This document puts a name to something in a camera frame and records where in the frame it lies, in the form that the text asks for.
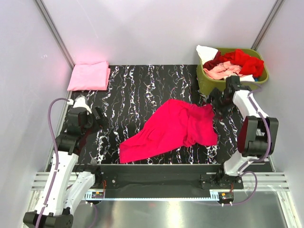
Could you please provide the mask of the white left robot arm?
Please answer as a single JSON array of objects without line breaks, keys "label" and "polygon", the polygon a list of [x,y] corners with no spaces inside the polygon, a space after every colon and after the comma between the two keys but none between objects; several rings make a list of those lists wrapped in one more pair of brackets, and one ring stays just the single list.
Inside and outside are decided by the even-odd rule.
[{"label": "white left robot arm", "polygon": [[87,164],[79,169],[76,181],[69,184],[74,166],[89,135],[108,127],[100,107],[89,112],[84,107],[72,107],[68,112],[66,132],[56,138],[54,160],[43,193],[37,205],[23,217],[29,228],[70,228],[73,215],[90,188],[104,183],[99,166]]}]

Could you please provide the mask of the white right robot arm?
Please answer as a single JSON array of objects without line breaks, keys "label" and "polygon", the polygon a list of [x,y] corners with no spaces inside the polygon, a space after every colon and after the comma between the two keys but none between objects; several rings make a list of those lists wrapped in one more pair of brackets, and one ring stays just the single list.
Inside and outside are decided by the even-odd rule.
[{"label": "white right robot arm", "polygon": [[224,117],[236,106],[243,117],[243,125],[237,137],[236,152],[222,164],[216,184],[227,188],[232,176],[241,176],[245,168],[255,162],[263,162],[273,153],[278,131],[278,119],[269,117],[254,98],[248,86],[231,86],[223,92],[214,88],[207,98],[216,111],[216,117]]}]

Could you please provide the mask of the magenta t shirt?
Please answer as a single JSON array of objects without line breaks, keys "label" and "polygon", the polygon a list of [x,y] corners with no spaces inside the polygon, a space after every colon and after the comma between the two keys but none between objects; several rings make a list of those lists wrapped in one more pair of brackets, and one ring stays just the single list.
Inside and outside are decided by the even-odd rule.
[{"label": "magenta t shirt", "polygon": [[119,161],[144,160],[196,143],[215,146],[218,135],[213,128],[213,118],[210,104],[197,106],[169,99],[148,119],[142,130],[120,144]]}]

